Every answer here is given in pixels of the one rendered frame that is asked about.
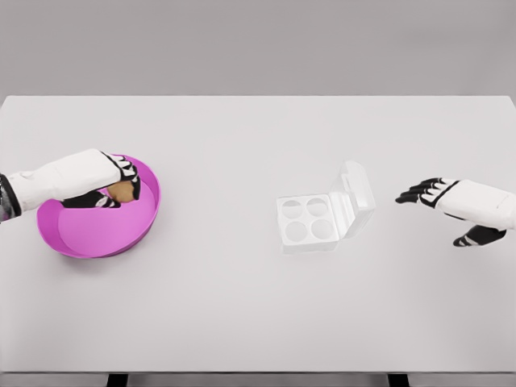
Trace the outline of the pink round bowl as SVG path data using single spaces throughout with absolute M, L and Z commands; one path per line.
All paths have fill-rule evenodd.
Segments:
M 139 171 L 139 200 L 115 209 L 69 209 L 46 201 L 37 210 L 36 223 L 50 248 L 73 258 L 105 258 L 132 248 L 150 231 L 160 208 L 160 182 L 143 161 L 127 159 Z

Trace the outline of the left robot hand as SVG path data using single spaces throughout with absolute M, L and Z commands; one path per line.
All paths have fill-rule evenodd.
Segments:
M 124 156 L 89 149 L 58 160 L 56 169 L 58 201 L 65 208 L 119 208 L 122 203 L 114 201 L 106 188 L 120 181 L 130 181 L 134 187 L 133 201 L 139 200 L 138 169 Z

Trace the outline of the white egg box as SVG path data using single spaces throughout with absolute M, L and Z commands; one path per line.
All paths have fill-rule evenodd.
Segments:
M 376 209 L 364 166 L 344 162 L 328 193 L 277 199 L 277 225 L 285 254 L 333 251 L 358 235 Z

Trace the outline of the brown egg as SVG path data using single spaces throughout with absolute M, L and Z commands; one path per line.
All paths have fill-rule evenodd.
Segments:
M 120 181 L 109 185 L 106 189 L 109 196 L 116 202 L 128 203 L 135 199 L 134 187 L 130 181 Z

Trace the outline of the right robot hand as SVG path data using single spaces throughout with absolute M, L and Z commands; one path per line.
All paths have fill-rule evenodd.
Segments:
M 395 198 L 398 204 L 414 203 L 439 210 L 446 216 L 473 224 L 453 241 L 458 248 L 494 243 L 506 236 L 499 205 L 510 192 L 468 179 L 432 177 L 411 186 Z

